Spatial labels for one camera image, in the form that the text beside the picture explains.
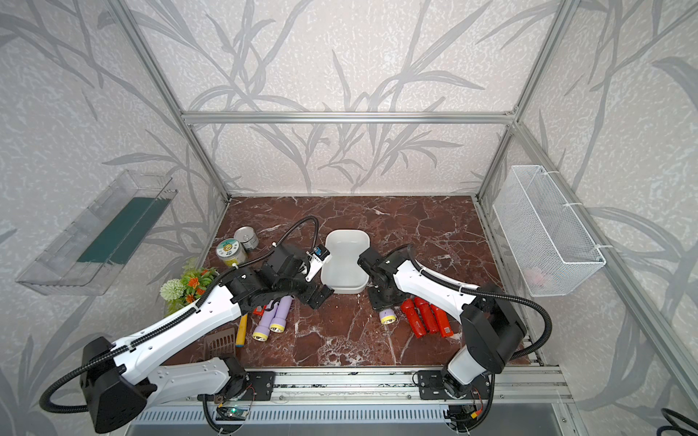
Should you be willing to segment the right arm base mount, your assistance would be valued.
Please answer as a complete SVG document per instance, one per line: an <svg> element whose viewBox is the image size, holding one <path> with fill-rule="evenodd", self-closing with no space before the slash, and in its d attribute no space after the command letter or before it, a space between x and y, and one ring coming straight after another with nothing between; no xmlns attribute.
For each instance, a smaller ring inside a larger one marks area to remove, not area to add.
<svg viewBox="0 0 698 436"><path fill-rule="evenodd" d="M419 396L424 401L490 400L494 382L487 372L476 376L470 383L460 383L445 371L422 370L414 375Z"/></svg>

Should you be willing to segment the white plastic storage box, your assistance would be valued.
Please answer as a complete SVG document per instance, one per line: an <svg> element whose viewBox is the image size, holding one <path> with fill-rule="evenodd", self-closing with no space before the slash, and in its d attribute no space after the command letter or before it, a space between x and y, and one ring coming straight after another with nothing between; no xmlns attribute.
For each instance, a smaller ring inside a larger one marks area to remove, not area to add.
<svg viewBox="0 0 698 436"><path fill-rule="evenodd" d="M334 230L325 239L330 258L321 270L321 282L336 294L361 294L369 276L359 266L359 255L371 246L361 230Z"/></svg>

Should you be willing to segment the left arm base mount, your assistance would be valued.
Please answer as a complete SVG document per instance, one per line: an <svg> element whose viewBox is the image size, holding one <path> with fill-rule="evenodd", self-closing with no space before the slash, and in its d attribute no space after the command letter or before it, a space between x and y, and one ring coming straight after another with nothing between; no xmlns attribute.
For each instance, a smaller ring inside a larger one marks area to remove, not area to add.
<svg viewBox="0 0 698 436"><path fill-rule="evenodd" d="M199 394L196 399L216 405L229 401L270 401L275 379L276 373L272 371L248 372L245 376L233 377L221 392Z"/></svg>

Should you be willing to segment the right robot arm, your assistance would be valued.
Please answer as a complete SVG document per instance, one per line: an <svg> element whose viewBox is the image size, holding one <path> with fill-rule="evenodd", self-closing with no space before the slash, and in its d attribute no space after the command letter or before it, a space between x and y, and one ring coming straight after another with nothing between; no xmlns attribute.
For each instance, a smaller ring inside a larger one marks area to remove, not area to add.
<svg viewBox="0 0 698 436"><path fill-rule="evenodd" d="M461 324L464 347L442 370L452 390L471 384L481 375L499 374L514 359L526 328L513 307L512 296L498 286L461 283L438 274L420 265L406 247L388 256L370 247L359 255L357 264L372 283L369 298L376 310L414 296Z"/></svg>

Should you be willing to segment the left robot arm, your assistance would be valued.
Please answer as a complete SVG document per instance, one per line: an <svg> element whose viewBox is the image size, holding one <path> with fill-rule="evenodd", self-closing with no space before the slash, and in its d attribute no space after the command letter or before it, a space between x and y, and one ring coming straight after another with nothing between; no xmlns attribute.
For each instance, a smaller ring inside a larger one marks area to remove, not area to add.
<svg viewBox="0 0 698 436"><path fill-rule="evenodd" d="M187 396L228 400L243 394L250 381L234 357L166 362L216 328L285 296L319 307L332 291L314 277L331 257L323 245L309 253L278 245L260 268L227 270L198 300L160 322L114 343L104 337L89 343L83 361L92 367L80 385L96 432L112 432L149 407Z"/></svg>

